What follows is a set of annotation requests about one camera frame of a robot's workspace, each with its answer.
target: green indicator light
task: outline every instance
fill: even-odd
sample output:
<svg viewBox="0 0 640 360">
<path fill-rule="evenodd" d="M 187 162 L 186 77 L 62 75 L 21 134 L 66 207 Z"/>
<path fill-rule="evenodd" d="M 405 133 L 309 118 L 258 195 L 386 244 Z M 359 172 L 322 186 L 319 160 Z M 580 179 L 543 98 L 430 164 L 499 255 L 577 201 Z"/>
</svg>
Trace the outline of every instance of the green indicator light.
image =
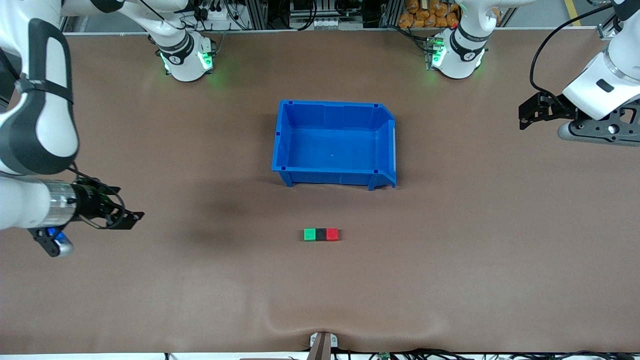
<svg viewBox="0 0 640 360">
<path fill-rule="evenodd" d="M 433 55 L 433 61 L 432 61 L 432 65 L 433 66 L 440 66 L 442 64 L 442 59 L 444 58 L 444 56 L 447 54 L 447 48 L 443 45 L 440 50 L 438 50 L 434 55 Z"/>
<path fill-rule="evenodd" d="M 202 67 L 206 70 L 211 69 L 211 55 L 208 53 L 198 52 L 198 57 L 200 58 L 200 62 L 202 63 Z"/>
<path fill-rule="evenodd" d="M 166 59 L 164 58 L 164 55 L 162 55 L 162 53 L 160 54 L 160 59 L 162 59 L 162 62 L 164 63 L 164 68 L 169 71 L 169 65 L 166 63 Z"/>
</svg>

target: brown table surface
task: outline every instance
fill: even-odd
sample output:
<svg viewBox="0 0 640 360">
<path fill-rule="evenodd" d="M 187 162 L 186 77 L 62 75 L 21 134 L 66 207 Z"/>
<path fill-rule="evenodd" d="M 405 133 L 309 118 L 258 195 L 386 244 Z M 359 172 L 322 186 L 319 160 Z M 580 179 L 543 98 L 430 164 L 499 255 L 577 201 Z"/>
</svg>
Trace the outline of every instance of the brown table surface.
<svg viewBox="0 0 640 360">
<path fill-rule="evenodd" d="M 229 35 L 196 83 L 145 37 L 71 38 L 78 164 L 147 215 L 71 225 L 65 259 L 3 232 L 1 352 L 301 350 L 316 331 L 361 351 L 638 350 L 640 156 L 518 129 L 547 33 L 496 32 L 461 81 L 392 32 Z M 604 45 L 561 32 L 537 80 L 561 91 Z M 281 99 L 386 105 L 398 187 L 285 187 Z"/>
</svg>

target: blue storage bin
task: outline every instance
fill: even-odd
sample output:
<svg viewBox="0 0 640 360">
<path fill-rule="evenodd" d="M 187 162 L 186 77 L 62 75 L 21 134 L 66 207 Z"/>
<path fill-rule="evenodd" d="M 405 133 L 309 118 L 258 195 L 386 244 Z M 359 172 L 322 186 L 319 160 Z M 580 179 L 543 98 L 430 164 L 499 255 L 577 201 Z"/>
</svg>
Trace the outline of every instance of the blue storage bin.
<svg viewBox="0 0 640 360">
<path fill-rule="evenodd" d="M 396 121 L 382 104 L 280 102 L 271 169 L 295 183 L 396 187 Z"/>
</svg>

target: yellow line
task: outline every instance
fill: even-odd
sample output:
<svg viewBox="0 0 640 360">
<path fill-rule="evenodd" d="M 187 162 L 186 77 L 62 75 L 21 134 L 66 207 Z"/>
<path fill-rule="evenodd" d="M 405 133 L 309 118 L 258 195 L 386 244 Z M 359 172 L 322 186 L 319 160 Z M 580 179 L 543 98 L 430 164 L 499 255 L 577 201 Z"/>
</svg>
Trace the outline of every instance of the yellow line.
<svg viewBox="0 0 640 360">
<path fill-rule="evenodd" d="M 569 12 L 569 19 L 573 19 L 578 16 L 578 12 L 575 11 L 573 0 L 564 0 L 564 4 L 566 5 L 566 11 Z M 576 20 L 573 22 L 573 26 L 582 26 L 582 24 L 580 23 L 580 20 Z"/>
</svg>

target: wire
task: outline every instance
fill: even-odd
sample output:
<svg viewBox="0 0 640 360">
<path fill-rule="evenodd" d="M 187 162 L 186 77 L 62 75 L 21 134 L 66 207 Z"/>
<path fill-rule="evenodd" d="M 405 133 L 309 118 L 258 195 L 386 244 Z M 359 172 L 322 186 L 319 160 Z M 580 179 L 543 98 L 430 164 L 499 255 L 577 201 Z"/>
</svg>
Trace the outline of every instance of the wire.
<svg viewBox="0 0 640 360">
<path fill-rule="evenodd" d="M 96 183 L 104 186 L 105 188 L 109 189 L 109 191 L 111 191 L 111 193 L 118 199 L 118 201 L 120 202 L 120 216 L 118 217 L 118 220 L 115 220 L 111 225 L 107 225 L 107 226 L 100 226 L 98 224 L 96 224 L 95 222 L 87 219 L 86 217 L 79 215 L 78 217 L 85 223 L 87 223 L 88 225 L 96 228 L 96 229 L 100 229 L 100 230 L 109 230 L 109 229 L 114 229 L 115 227 L 117 227 L 118 225 L 120 225 L 120 223 L 122 223 L 122 220 L 124 219 L 124 211 L 126 209 L 125 205 L 124 205 L 124 200 L 122 200 L 121 196 L 118 194 L 118 192 L 116 192 L 114 189 L 112 189 L 109 185 L 103 183 L 102 181 L 96 179 L 95 177 L 91 177 L 89 175 L 86 175 L 80 171 L 78 171 L 77 169 L 77 165 L 74 162 L 71 163 L 71 165 L 73 167 L 68 167 L 67 170 L 73 172 L 76 175 L 76 180 L 78 179 L 78 176 L 81 177 L 85 177 L 87 179 L 91 179 L 93 181 L 95 181 Z"/>
<path fill-rule="evenodd" d="M 316 2 L 316 0 L 309 0 L 309 2 L 311 3 L 311 6 L 309 6 L 309 20 L 302 28 L 298 29 L 298 31 L 308 29 L 309 26 L 313 25 L 314 21 L 316 21 L 316 15 L 318 13 L 318 3 Z"/>
<path fill-rule="evenodd" d="M 168 22 L 162 15 L 160 15 L 157 11 L 155 11 L 151 6 L 149 6 L 145 0 L 140 0 L 140 2 L 142 4 L 144 4 L 149 10 L 151 10 L 156 16 L 158 16 L 160 19 L 162 19 L 164 22 L 166 22 L 169 26 L 171 26 L 172 28 L 176 29 L 176 30 L 184 30 L 186 28 L 186 25 L 184 24 L 184 22 L 182 23 L 182 27 L 181 28 L 176 28 L 171 22 Z"/>
<path fill-rule="evenodd" d="M 289 21 L 284 20 L 284 13 L 286 11 L 291 12 L 290 10 L 285 11 L 284 9 L 284 5 L 287 3 L 287 1 L 288 0 L 280 0 L 280 5 L 278 6 L 278 15 L 280 16 L 280 22 L 282 22 L 282 25 L 284 25 L 285 28 L 293 29 L 291 25 L 289 25 Z M 298 31 L 306 30 L 309 28 L 309 26 L 313 25 L 314 21 L 316 20 L 317 12 L 318 12 L 318 4 L 316 0 L 309 0 L 309 19 L 301 28 L 298 28 L 296 30 Z"/>
<path fill-rule="evenodd" d="M 566 22 L 564 22 L 562 25 L 558 26 L 555 30 L 551 31 L 551 33 L 549 35 L 547 35 L 547 37 L 544 39 L 544 41 L 542 41 L 542 44 L 540 44 L 540 47 L 538 48 L 538 50 L 536 51 L 536 54 L 533 56 L 533 60 L 531 61 L 531 69 L 529 71 L 529 82 L 531 83 L 531 86 L 533 86 L 534 89 L 536 89 L 539 92 L 542 92 L 548 96 L 551 96 L 551 98 L 553 98 L 553 100 L 555 100 L 560 106 L 562 106 L 563 110 L 567 113 L 571 113 L 571 111 L 557 98 L 557 96 L 555 96 L 552 92 L 550 92 L 549 90 L 540 87 L 536 84 L 536 82 L 533 80 L 533 73 L 534 70 L 536 68 L 536 62 L 538 61 L 538 56 L 540 55 L 540 52 L 542 52 L 542 49 L 545 47 L 545 45 L 547 44 L 547 42 L 549 42 L 549 40 L 560 30 L 562 30 L 565 26 L 571 24 L 574 21 L 578 21 L 581 19 L 584 19 L 585 17 L 589 17 L 593 14 L 602 12 L 606 9 L 609 9 L 613 7 L 613 5 L 611 3 L 599 8 L 599 9 L 595 9 L 595 10 L 591 10 L 590 12 L 586 12 L 583 13 L 582 15 L 576 16 L 571 20 L 568 20 Z"/>
<path fill-rule="evenodd" d="M 225 2 L 225 7 L 227 8 L 227 13 L 229 14 L 229 17 L 231 18 L 231 20 L 233 20 L 235 22 L 235 24 L 240 27 L 240 29 L 249 30 L 248 28 L 240 25 L 240 23 L 236 20 L 236 18 L 233 15 L 231 15 L 231 9 L 229 8 L 229 1 L 228 0 L 223 0 L 223 1 Z"/>
<path fill-rule="evenodd" d="M 620 31 L 622 31 L 622 25 L 620 24 L 620 19 L 618 18 L 617 15 L 613 15 L 613 18 L 611 18 L 613 20 L 613 28 L 619 33 Z"/>
<path fill-rule="evenodd" d="M 220 39 L 220 43 L 218 43 L 218 46 L 216 47 L 216 55 L 220 53 L 220 51 L 222 50 L 222 43 L 225 42 L 225 37 L 227 36 L 227 33 L 222 33 L 222 38 Z"/>
<path fill-rule="evenodd" d="M 20 79 L 20 75 L 18 75 L 18 72 L 15 70 L 15 67 L 13 67 L 13 65 L 9 61 L 9 58 L 6 57 L 6 54 L 2 49 L 0 49 L 0 61 L 2 62 L 4 67 L 7 69 L 7 71 L 11 73 L 13 78 L 15 78 L 16 80 Z"/>
<path fill-rule="evenodd" d="M 340 7 L 342 6 L 342 2 L 344 0 L 335 0 L 335 4 L 333 5 L 333 9 L 340 15 L 343 17 L 350 17 L 350 16 L 357 16 L 362 14 L 362 4 L 360 5 L 360 9 L 354 11 L 354 12 L 349 12 L 349 10 L 347 9 L 346 6 L 343 6 L 344 9 L 340 9 Z"/>
<path fill-rule="evenodd" d="M 400 34 L 402 34 L 402 35 L 404 35 L 404 36 L 406 36 L 406 37 L 408 37 L 408 38 L 412 39 L 412 40 L 413 40 L 413 42 L 415 43 L 415 45 L 418 47 L 418 49 L 420 49 L 420 50 L 424 51 L 425 53 L 432 53 L 432 52 L 433 52 L 433 51 L 430 51 L 430 50 L 425 49 L 424 47 L 422 47 L 422 46 L 418 43 L 418 41 L 421 41 L 421 42 L 425 42 L 425 41 L 427 41 L 427 38 L 426 38 L 426 37 L 419 37 L 419 36 L 417 36 L 417 35 L 412 34 L 412 32 L 411 32 L 411 30 L 410 30 L 410 29 L 408 29 L 408 31 L 405 31 L 405 30 L 402 30 L 401 28 L 398 28 L 398 27 L 397 27 L 397 26 L 395 26 L 395 25 L 384 25 L 384 26 L 383 26 L 383 28 L 394 29 L 394 30 L 396 30 L 396 31 L 400 32 Z"/>
<path fill-rule="evenodd" d="M 563 356 L 556 357 L 556 360 L 563 360 L 563 359 L 566 359 L 567 357 L 576 356 L 576 355 L 601 357 L 602 359 L 605 359 L 605 360 L 614 360 L 614 359 L 616 359 L 616 356 L 614 356 L 612 354 L 605 354 L 605 353 L 601 353 L 601 352 L 582 350 L 582 351 L 578 351 L 578 352 L 572 352 L 571 354 L 566 354 L 566 355 L 563 355 Z"/>
</svg>

